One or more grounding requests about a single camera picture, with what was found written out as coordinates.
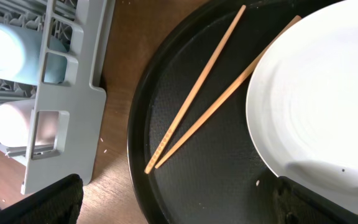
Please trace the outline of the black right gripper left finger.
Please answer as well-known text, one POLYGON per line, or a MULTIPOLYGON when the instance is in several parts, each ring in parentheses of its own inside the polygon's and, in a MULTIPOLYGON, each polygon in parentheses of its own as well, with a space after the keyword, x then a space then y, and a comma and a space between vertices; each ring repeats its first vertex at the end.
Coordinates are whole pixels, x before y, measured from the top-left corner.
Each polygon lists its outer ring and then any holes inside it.
POLYGON ((76 223, 83 202, 83 180, 70 174, 25 199, 0 208, 0 223, 76 223))

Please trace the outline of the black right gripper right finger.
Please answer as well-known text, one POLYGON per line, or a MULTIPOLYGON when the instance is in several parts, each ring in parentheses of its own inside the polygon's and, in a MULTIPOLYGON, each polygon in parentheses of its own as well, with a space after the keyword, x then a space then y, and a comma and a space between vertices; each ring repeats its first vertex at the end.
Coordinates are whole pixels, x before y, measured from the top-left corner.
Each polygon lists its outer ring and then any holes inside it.
POLYGON ((288 177, 280 176, 278 179, 292 195, 302 200, 320 214, 328 217, 334 223, 358 224, 358 215, 355 213, 350 212, 288 177))

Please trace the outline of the pink plastic cup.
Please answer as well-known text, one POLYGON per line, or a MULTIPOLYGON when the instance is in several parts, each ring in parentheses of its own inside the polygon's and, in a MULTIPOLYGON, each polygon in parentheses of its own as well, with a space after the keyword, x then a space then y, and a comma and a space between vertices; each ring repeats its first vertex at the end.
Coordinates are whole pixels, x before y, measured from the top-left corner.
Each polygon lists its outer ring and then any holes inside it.
MULTIPOLYGON (((30 119, 35 100, 6 102, 0 105, 0 143, 6 147, 24 147, 28 143, 30 119)), ((35 145, 55 141, 59 112, 40 111, 35 145)))

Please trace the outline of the grey round plate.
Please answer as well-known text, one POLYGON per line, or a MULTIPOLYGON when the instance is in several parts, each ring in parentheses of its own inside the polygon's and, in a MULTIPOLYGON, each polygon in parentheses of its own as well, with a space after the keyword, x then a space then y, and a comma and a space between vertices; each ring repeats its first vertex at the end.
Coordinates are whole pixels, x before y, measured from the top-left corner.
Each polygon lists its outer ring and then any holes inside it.
POLYGON ((358 214, 358 1, 302 18, 268 48, 246 117, 276 176, 358 214))

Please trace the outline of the blue plastic cup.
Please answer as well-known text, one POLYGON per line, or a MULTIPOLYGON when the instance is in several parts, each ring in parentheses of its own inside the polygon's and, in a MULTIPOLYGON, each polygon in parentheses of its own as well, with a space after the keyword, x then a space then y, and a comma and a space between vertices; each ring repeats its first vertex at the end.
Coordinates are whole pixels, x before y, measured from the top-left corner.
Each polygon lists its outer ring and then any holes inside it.
POLYGON ((0 23, 0 79, 38 85, 42 33, 0 23))

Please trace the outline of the wooden chopstick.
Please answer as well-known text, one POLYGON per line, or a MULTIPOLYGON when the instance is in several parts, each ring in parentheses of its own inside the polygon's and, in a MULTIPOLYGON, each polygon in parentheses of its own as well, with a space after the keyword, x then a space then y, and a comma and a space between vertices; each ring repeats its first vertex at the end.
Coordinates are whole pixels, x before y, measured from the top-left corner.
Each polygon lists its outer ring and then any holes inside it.
POLYGON ((207 64, 205 65, 204 69, 202 70, 201 74, 199 75, 198 79, 196 80, 195 84, 193 85, 191 91, 189 92, 188 96, 186 97, 185 101, 183 102, 181 108, 179 109, 177 115, 173 119, 171 125, 167 129, 166 133, 164 134, 162 140, 160 141, 158 147, 156 148, 154 154, 151 156, 149 162, 147 163, 144 173, 149 174, 151 170, 154 168, 154 165, 158 161, 159 157, 161 156, 163 150, 165 149, 166 145, 168 144, 170 138, 172 137, 173 133, 175 132, 176 128, 180 124, 180 121, 184 117, 185 113, 187 112, 188 108, 190 107, 192 101, 194 100, 196 94, 200 90, 202 84, 206 80, 208 74, 210 73, 212 67, 214 66, 215 62, 217 61, 219 54, 222 52, 226 42, 230 38, 233 30, 235 29, 237 23, 239 22, 241 16, 243 15, 246 9, 246 5, 242 5, 239 9, 238 13, 234 17, 233 21, 231 22, 230 26, 228 27, 227 31, 224 33, 222 39, 219 41, 219 44, 215 48, 213 54, 209 58, 207 64))
POLYGON ((301 20, 299 15, 295 16, 282 31, 261 51, 261 53, 250 63, 250 65, 234 80, 234 82, 223 92, 223 94, 201 115, 201 117, 191 126, 191 128, 175 143, 175 145, 159 160, 155 165, 158 169, 166 162, 206 121, 207 119, 238 89, 238 87, 254 71, 260 59, 269 47, 291 26, 301 20))

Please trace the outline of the grey plastic dishwasher rack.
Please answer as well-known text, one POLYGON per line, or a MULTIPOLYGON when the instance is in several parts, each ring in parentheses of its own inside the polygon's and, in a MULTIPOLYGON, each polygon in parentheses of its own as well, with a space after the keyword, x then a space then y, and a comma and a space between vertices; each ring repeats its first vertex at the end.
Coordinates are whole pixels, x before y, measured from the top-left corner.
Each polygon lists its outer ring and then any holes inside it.
POLYGON ((74 14, 58 1, 47 1, 38 19, 42 33, 38 85, 31 97, 22 90, 0 88, 0 105, 35 100, 28 143, 5 147, 6 155, 25 165, 22 194, 37 192, 56 181, 77 174, 84 184, 93 173, 106 91, 99 86, 114 3, 78 1, 74 14), (35 145, 40 111, 59 112, 55 141, 35 145))

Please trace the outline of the round black tray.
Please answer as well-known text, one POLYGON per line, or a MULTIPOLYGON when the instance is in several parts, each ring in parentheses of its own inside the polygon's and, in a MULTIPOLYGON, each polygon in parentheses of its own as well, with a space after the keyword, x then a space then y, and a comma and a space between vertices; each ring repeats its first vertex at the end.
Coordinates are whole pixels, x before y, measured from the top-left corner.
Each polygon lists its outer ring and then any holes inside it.
POLYGON ((253 72, 166 162, 144 169, 243 4, 156 164, 295 16, 337 2, 210 1, 166 38, 136 89, 127 137, 132 184, 149 223, 333 223, 292 195, 257 152, 246 117, 253 72))

